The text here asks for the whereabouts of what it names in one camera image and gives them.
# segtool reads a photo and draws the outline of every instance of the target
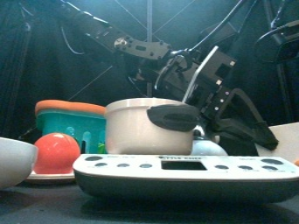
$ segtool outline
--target digital kitchen scale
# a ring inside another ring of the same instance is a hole
[[[103,199],[273,203],[299,193],[299,167],[281,157],[83,154],[75,179]]]

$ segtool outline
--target dark table surface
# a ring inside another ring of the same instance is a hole
[[[103,200],[75,183],[0,191],[0,223],[299,223],[299,195],[265,205]]]

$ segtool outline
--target black pot handle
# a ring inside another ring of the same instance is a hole
[[[167,130],[191,131],[198,125],[199,110],[187,104],[153,106],[147,110],[150,121]]]

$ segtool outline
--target red apple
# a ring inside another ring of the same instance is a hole
[[[73,136],[51,133],[35,143],[39,148],[34,167],[37,174],[66,174],[73,172],[73,164],[81,156],[81,146]]]

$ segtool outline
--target black curtain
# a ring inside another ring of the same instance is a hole
[[[39,1],[0,3],[0,136],[18,138],[35,125],[38,101],[58,99],[107,106],[142,97],[127,75],[111,64],[109,53]],[[146,40],[146,0],[70,1],[107,20],[137,39]],[[175,50],[195,46],[201,32],[229,14],[237,0],[154,0],[154,41],[162,39]],[[249,0],[232,23],[240,28],[256,1]],[[272,1],[277,11],[281,1]],[[293,1],[284,22],[298,19]],[[229,54],[238,64],[225,83],[242,88],[269,125],[299,120],[298,59],[284,64],[262,63],[253,45],[268,32],[268,17],[258,1]],[[27,139],[34,142],[41,133]]]

